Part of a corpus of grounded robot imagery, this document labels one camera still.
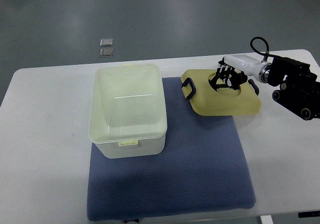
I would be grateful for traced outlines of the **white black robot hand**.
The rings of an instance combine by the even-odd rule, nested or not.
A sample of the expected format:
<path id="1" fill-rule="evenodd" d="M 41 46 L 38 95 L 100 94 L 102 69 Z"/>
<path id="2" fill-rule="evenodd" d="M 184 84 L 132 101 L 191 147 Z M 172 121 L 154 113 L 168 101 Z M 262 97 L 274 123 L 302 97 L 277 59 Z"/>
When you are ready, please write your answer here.
<path id="1" fill-rule="evenodd" d="M 239 90 L 240 86 L 248 81 L 249 76 L 261 83 L 267 83 L 271 69 L 267 57 L 259 61 L 244 54 L 226 55 L 218 63 L 215 76 L 208 80 L 215 91 L 220 88 Z"/>

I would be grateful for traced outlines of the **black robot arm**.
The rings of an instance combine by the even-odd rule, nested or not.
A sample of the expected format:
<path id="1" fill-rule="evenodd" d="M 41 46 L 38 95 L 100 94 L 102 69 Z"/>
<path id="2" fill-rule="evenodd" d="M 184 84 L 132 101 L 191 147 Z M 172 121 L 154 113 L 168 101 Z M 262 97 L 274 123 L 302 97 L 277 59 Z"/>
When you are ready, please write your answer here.
<path id="1" fill-rule="evenodd" d="M 264 61 L 272 57 L 261 81 L 279 89 L 273 91 L 272 99 L 303 120 L 320 117 L 320 83 L 310 65 L 288 57 L 265 54 Z"/>

